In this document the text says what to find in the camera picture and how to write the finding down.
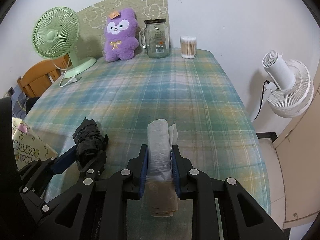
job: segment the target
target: cotton swab container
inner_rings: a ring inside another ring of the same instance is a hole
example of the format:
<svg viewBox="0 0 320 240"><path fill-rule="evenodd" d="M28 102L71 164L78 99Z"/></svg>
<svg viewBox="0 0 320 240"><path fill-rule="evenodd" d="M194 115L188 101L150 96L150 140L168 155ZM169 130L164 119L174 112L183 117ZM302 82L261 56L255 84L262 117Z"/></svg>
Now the cotton swab container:
<svg viewBox="0 0 320 240"><path fill-rule="evenodd" d="M180 37L181 57L194 58L197 51L196 37L182 36Z"/></svg>

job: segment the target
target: roll of white plastic bags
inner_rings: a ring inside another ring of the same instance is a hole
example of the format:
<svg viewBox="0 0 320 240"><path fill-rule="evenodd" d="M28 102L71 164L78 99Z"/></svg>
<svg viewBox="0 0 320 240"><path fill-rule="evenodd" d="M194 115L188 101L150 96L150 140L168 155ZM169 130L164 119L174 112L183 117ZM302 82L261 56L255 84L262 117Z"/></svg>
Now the roll of white plastic bags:
<svg viewBox="0 0 320 240"><path fill-rule="evenodd" d="M178 199L172 180L172 144L178 140L176 124L168 127L164 119L148 125L148 172L146 195L152 216L172 216Z"/></svg>

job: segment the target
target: fan stand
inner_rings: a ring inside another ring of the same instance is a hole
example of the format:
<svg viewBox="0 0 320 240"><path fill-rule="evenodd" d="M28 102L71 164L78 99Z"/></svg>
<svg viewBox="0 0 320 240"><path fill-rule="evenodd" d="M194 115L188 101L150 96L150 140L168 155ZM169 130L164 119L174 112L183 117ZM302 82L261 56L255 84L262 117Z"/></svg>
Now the fan stand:
<svg viewBox="0 0 320 240"><path fill-rule="evenodd" d="M94 57L87 57L78 60L73 50L69 52L69 57L72 65L68 67L68 69L66 70L64 76L65 78L72 78L73 76L79 75L80 73L91 67L97 61Z"/></svg>

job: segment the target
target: plaid tablecloth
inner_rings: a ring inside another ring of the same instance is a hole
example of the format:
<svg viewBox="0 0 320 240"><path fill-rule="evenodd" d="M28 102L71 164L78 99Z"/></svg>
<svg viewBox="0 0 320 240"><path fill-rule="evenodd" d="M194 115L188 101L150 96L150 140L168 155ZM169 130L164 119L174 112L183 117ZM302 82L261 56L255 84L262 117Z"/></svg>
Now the plaid tablecloth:
<svg viewBox="0 0 320 240"><path fill-rule="evenodd" d="M212 53L195 59L172 49L163 59L141 53L127 61L103 58L64 88L57 80L25 121L59 154L74 145L72 134L84 117L109 136L103 178L126 167L147 144L147 126L164 118L177 124L178 146L193 167L210 177L236 178L270 214L269 182L255 130L244 106ZM55 176L45 192L50 200L78 179L76 165ZM192 202L180 201L170 218L153 218L145 199L128 201L128 239L191 239Z"/></svg>

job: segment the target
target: black power cord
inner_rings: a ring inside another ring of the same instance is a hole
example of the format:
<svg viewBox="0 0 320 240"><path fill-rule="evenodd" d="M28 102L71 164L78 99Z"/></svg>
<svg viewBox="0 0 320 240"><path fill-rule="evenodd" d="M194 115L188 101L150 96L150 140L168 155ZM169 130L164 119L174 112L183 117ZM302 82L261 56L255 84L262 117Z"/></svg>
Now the black power cord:
<svg viewBox="0 0 320 240"><path fill-rule="evenodd" d="M264 86L266 85L266 83L269 84L270 82L269 82L268 80L266 80L266 81L263 83L259 112L258 112L256 118L254 119L254 121L257 119L258 115L260 114L260 110L261 110L261 106L262 106L263 93L264 93Z"/></svg>

